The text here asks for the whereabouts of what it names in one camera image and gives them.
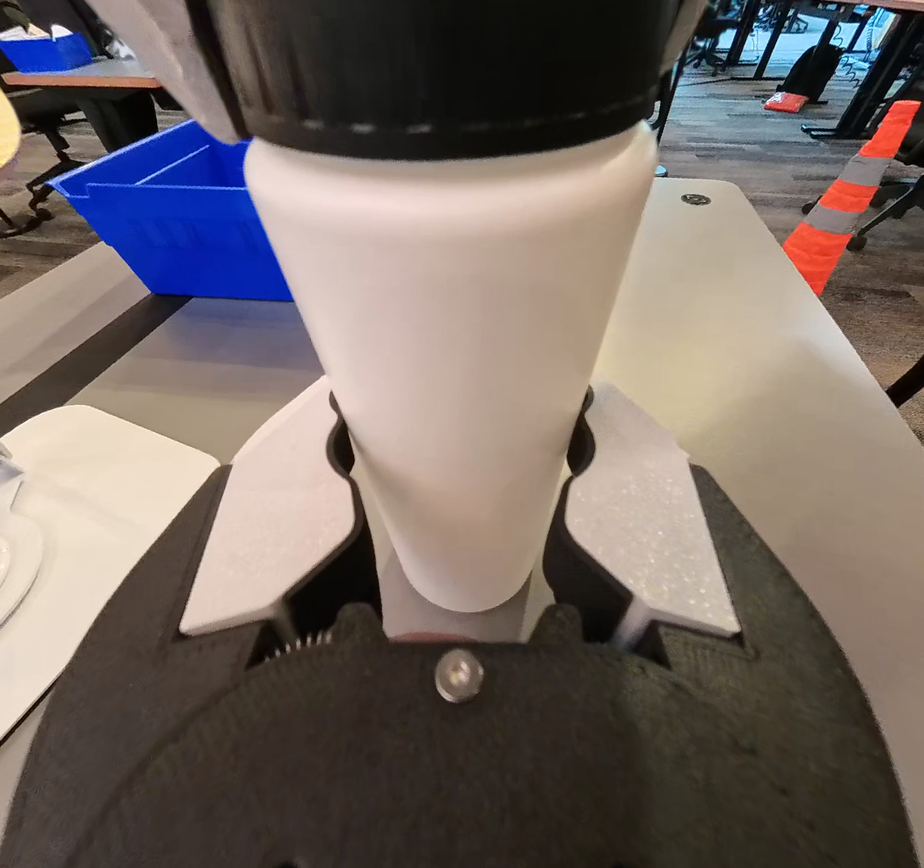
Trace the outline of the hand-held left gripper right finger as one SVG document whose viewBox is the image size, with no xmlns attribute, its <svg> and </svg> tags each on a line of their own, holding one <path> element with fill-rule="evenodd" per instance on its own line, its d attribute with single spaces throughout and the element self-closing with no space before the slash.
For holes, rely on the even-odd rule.
<svg viewBox="0 0 924 868">
<path fill-rule="evenodd" d="M 542 573 L 584 642 L 623 650 L 654 624 L 720 639 L 741 626 L 675 438 L 609 382 L 585 395 L 566 453 Z"/>
</svg>

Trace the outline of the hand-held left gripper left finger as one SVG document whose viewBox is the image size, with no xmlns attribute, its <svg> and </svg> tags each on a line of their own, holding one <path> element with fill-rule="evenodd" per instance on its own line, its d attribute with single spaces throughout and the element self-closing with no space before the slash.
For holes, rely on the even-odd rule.
<svg viewBox="0 0 924 868">
<path fill-rule="evenodd" d="M 238 451 L 179 630 L 268 624 L 282 643 L 327 631 L 342 607 L 382 597 L 354 454 L 327 377 Z"/>
</svg>

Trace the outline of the blue plastic bin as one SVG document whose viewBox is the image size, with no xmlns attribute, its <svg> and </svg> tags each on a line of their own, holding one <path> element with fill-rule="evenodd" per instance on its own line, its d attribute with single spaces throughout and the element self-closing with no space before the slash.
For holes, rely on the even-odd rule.
<svg viewBox="0 0 924 868">
<path fill-rule="evenodd" d="M 28 74 L 64 72 L 93 61 L 82 34 L 61 27 L 45 35 L 28 35 L 18 28 L 3 31 L 1 49 L 18 72 Z"/>
<path fill-rule="evenodd" d="M 290 302 L 245 182 L 247 149 L 187 120 L 49 185 L 153 294 Z"/>
</svg>

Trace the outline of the white plastic bottle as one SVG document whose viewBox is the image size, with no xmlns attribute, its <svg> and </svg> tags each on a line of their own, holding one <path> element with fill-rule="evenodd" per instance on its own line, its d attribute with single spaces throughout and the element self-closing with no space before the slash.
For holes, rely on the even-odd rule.
<svg viewBox="0 0 924 868">
<path fill-rule="evenodd" d="M 252 203 L 410 584 L 479 613 L 525 584 L 649 198 L 646 122 L 529 155 L 303 153 Z"/>
</svg>

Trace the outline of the black bottle lid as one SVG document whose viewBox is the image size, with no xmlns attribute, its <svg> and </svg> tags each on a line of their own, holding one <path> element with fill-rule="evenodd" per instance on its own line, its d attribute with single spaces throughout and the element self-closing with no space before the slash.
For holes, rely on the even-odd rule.
<svg viewBox="0 0 924 868">
<path fill-rule="evenodd" d="M 444 161 L 604 140 L 653 109 L 680 0 L 204 0 L 250 136 Z"/>
</svg>

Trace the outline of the black backpack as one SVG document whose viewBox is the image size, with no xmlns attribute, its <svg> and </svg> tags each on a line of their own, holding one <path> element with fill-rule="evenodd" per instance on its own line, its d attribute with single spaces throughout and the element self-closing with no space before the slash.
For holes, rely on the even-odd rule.
<svg viewBox="0 0 924 868">
<path fill-rule="evenodd" d="M 815 44 L 792 65 L 778 90 L 804 97 L 808 104 L 817 104 L 844 52 L 829 42 Z"/>
</svg>

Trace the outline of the black tape strip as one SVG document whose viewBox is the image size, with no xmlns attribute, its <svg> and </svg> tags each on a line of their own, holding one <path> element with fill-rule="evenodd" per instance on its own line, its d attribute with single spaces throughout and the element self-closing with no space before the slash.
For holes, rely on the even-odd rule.
<svg viewBox="0 0 924 868">
<path fill-rule="evenodd" d="M 1 402 L 1 434 L 69 402 L 156 328 L 191 296 L 150 294 L 64 354 Z"/>
</svg>

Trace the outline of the clear round stand foot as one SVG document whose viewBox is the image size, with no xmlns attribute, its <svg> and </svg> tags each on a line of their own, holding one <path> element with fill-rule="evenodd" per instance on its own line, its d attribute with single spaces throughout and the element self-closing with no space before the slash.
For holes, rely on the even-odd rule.
<svg viewBox="0 0 924 868">
<path fill-rule="evenodd" d="M 21 606 L 40 571 L 43 559 L 40 527 L 13 512 L 1 517 L 1 627 Z"/>
</svg>

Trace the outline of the orange traffic cone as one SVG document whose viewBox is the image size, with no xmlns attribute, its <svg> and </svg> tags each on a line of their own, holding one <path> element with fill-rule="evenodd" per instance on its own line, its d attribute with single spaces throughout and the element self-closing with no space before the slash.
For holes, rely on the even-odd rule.
<svg viewBox="0 0 924 868">
<path fill-rule="evenodd" d="M 816 296 L 834 273 L 920 106 L 913 100 L 893 102 L 872 137 L 783 243 L 786 257 Z"/>
</svg>

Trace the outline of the black tripod leg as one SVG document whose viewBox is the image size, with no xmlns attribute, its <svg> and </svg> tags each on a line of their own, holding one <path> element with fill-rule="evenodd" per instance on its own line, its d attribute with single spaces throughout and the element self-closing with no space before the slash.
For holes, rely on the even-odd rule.
<svg viewBox="0 0 924 868">
<path fill-rule="evenodd" d="M 896 409 L 901 408 L 923 390 L 923 362 L 924 358 L 921 357 L 908 371 L 886 388 L 885 394 Z"/>
</svg>

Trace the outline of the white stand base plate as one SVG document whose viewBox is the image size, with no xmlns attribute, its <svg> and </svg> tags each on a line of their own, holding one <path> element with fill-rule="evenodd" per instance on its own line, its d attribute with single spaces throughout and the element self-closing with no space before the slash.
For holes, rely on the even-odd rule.
<svg viewBox="0 0 924 868">
<path fill-rule="evenodd" d="M 23 469 L 12 512 L 40 527 L 43 559 L 1 627 L 1 734 L 58 679 L 136 563 L 220 463 L 83 405 L 42 412 L 2 435 Z"/>
</svg>

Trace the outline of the metal stand bracket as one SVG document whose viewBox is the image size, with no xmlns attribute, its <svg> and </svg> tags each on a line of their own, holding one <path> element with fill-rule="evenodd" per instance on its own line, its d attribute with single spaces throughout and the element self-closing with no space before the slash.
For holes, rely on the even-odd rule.
<svg viewBox="0 0 924 868">
<path fill-rule="evenodd" d="M 12 514 L 20 486 L 24 479 L 23 469 L 14 461 L 10 450 L 1 442 L 1 525 Z"/>
</svg>

